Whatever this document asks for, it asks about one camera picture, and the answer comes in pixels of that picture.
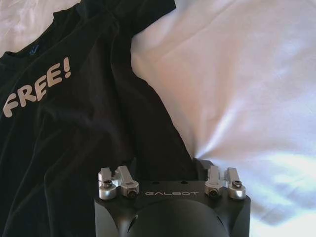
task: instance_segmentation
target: screw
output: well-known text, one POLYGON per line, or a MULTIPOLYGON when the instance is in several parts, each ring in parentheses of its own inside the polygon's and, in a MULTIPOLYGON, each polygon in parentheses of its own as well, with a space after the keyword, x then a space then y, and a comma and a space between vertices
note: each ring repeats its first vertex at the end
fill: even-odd
POLYGON ((210 198, 218 198, 218 191, 217 189, 210 189, 210 191, 208 192, 208 195, 210 198))
POLYGON ((105 188, 105 189, 108 189, 108 188, 110 188, 111 186, 112 186, 112 181, 111 180, 106 180, 106 181, 104 181, 103 182, 103 187, 105 188))
POLYGON ((239 180, 234 180, 233 186, 240 189, 242 187, 242 182, 239 180))
POLYGON ((134 199, 137 197, 137 193, 134 189, 128 190, 127 191, 127 197, 130 199, 134 199))

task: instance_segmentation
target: wrinkled fabric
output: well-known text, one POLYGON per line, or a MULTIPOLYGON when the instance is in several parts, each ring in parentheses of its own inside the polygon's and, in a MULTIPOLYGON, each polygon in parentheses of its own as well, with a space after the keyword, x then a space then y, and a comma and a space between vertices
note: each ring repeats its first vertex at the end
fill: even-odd
POLYGON ((132 66, 193 157, 236 167, 250 236, 310 236, 316 220, 312 0, 177 0, 138 34, 132 66))
POLYGON ((149 2, 82 1, 0 58, 1 236, 95 236, 102 167, 136 158, 140 180, 196 179, 163 103, 131 68, 133 35, 175 7, 148 14, 149 2))

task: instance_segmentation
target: white fabric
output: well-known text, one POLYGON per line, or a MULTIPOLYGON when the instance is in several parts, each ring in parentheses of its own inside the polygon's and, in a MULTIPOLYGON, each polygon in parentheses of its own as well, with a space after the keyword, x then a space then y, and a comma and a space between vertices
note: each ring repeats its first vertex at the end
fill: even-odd
MULTIPOLYGON (((76 2, 0 0, 0 55, 76 2)), ((312 236, 316 1, 176 3, 134 38, 135 73, 160 95, 192 156, 238 169, 252 198, 250 236, 312 236)))

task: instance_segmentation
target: silver clamp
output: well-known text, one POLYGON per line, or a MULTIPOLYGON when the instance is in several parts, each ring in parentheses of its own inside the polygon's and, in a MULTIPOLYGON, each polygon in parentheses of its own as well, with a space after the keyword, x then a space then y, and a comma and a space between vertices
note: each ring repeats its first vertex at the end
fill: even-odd
POLYGON ((127 198, 135 198, 139 193, 139 184, 133 180, 126 166, 119 166, 112 176, 109 168, 102 168, 98 173, 99 198, 110 200, 116 197, 117 187, 127 198))
POLYGON ((228 195, 233 199, 246 198, 246 188, 239 179, 236 168, 228 168, 225 171, 225 179, 228 181, 228 195))
POLYGON ((246 198, 246 188, 242 185, 235 168, 225 171, 224 180, 220 180, 220 172, 217 166, 211 166, 208 170, 208 179, 204 185, 205 193, 212 199, 222 195, 223 187, 228 188, 228 195, 232 199, 242 200, 246 198))
POLYGON ((207 173, 207 181, 204 185, 204 191, 210 198, 218 198, 222 195, 223 185, 219 177, 219 169, 217 166, 212 165, 207 173))

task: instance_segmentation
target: t-shirt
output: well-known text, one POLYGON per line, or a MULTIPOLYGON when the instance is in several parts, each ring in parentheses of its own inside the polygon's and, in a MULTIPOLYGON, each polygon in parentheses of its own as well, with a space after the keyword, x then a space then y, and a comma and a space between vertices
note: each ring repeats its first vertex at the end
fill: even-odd
POLYGON ((184 143, 130 64, 172 0, 83 0, 0 59, 0 235, 95 236, 97 173, 136 157, 143 180, 194 180, 184 143))

